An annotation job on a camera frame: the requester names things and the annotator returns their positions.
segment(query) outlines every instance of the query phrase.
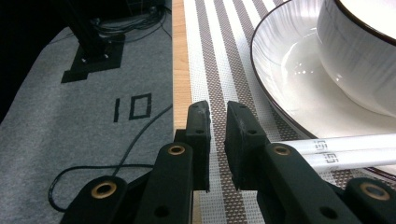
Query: dark background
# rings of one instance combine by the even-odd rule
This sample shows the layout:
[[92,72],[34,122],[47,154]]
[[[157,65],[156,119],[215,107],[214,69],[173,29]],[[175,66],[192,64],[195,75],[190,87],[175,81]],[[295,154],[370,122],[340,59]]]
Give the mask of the dark background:
[[[79,2],[90,18],[116,19],[152,1]],[[0,0],[0,123],[40,51],[65,26],[50,0]]]

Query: striped placemat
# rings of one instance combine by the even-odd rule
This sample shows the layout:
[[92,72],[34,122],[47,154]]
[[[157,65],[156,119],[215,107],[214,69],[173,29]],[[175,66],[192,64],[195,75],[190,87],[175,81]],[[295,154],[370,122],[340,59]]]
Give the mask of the striped placemat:
[[[224,152],[228,101],[247,105],[270,141],[301,138],[270,106],[250,62],[250,40],[261,19],[281,0],[185,0],[187,42],[194,102],[207,100],[212,116],[209,193],[200,193],[203,223],[263,223],[255,191],[236,191]],[[320,174],[344,187],[365,174]]]

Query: ceramic plate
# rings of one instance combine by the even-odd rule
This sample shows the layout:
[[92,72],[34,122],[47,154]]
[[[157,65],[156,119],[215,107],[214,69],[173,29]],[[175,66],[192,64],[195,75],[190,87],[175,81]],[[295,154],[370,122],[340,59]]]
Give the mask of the ceramic plate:
[[[395,118],[352,102],[321,65],[316,34],[321,4],[289,1],[256,28],[251,60],[267,98],[288,124],[310,138],[396,133]],[[396,181],[396,165],[371,172]]]

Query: gray carpet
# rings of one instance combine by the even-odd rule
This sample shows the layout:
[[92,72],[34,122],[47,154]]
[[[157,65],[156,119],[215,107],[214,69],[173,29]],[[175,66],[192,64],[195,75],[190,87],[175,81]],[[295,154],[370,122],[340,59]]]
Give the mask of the gray carpet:
[[[170,15],[163,27],[171,34]],[[54,40],[70,33],[65,28]],[[71,166],[118,164],[141,128],[172,104],[172,41],[162,29],[126,44],[121,68],[61,84],[77,49],[74,36],[46,46],[0,126],[0,223],[58,223],[63,214],[47,198],[54,177]],[[161,146],[172,142],[172,117],[170,110],[155,121],[125,163],[153,164]],[[86,183],[113,171],[66,174],[54,191],[55,202],[66,208]],[[118,176],[129,182],[147,171],[125,168]]]

